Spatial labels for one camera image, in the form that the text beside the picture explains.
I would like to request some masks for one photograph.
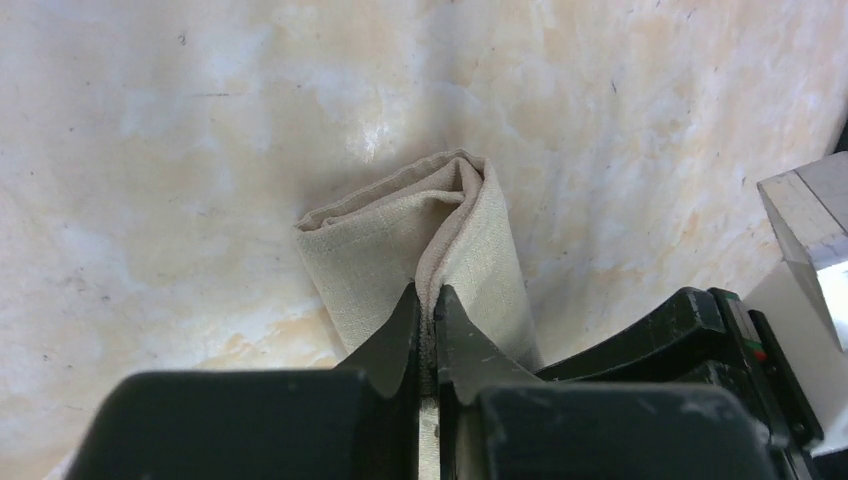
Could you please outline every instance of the fabric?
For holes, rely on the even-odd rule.
[[[348,351],[391,314],[415,281],[422,365],[435,361],[433,309],[442,285],[509,357],[541,366],[506,202],[491,162],[464,150],[421,159],[307,213],[297,245]]]

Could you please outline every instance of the folded cloth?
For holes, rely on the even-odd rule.
[[[435,364],[442,285],[453,286],[468,318],[507,356],[531,371],[541,366],[506,202],[485,158],[464,150],[423,158],[307,213],[295,230],[348,351],[382,326],[414,280],[422,367]],[[423,386],[431,387],[426,379]]]

